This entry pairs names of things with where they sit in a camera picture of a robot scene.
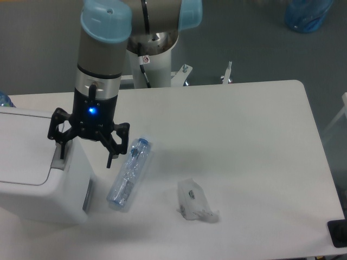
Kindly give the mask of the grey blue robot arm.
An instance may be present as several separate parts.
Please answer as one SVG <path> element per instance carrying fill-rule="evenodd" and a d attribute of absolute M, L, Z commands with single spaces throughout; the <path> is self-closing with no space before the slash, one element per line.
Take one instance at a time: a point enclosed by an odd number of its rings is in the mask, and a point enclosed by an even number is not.
<path fill-rule="evenodd" d="M 202 16 L 201 1 L 84 1 L 73 110 L 57 108 L 48 130 L 61 159 L 76 137 L 101 142 L 110 159 L 127 152 L 130 125 L 114 123 L 126 52 L 161 54 Z"/>

